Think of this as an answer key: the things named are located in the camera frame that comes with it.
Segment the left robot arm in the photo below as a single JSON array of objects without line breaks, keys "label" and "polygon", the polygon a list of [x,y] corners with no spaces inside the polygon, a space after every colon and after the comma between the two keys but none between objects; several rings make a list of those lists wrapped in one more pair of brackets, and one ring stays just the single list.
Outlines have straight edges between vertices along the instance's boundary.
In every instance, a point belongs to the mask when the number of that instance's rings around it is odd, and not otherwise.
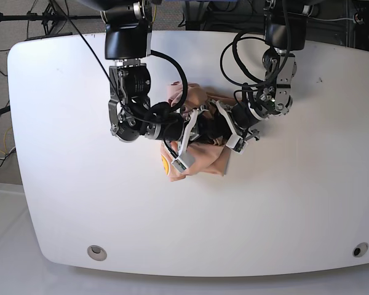
[{"label": "left robot arm", "polygon": [[253,128],[255,124],[289,113],[293,103],[291,82],[297,70],[294,52],[304,49],[308,16],[313,6],[311,1],[265,2],[262,41],[268,49],[262,57],[264,79],[251,74],[238,53],[238,43],[252,38],[250,29],[239,31],[227,45],[239,69],[251,81],[239,83],[225,75],[230,83],[238,86],[235,94],[241,97],[234,99],[234,106],[215,104],[231,131],[226,146],[233,151],[243,152],[249,140],[259,140],[260,133]]}]

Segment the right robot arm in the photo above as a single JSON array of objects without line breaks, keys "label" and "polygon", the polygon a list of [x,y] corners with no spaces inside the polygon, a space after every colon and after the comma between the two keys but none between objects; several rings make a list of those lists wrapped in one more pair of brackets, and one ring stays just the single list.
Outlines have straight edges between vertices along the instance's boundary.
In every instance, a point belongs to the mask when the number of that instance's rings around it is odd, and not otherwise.
[{"label": "right robot arm", "polygon": [[[191,111],[189,120],[182,109],[188,93],[188,82],[182,67],[170,56],[151,50],[153,27],[150,1],[83,1],[99,11],[105,23],[105,58],[121,62],[109,68],[111,98],[108,103],[111,133],[131,143],[139,136],[160,140],[173,162],[186,167],[195,161],[188,151],[191,132],[199,110]],[[154,56],[174,65],[182,81],[178,102],[152,105],[148,93],[151,76],[142,58]]]}]

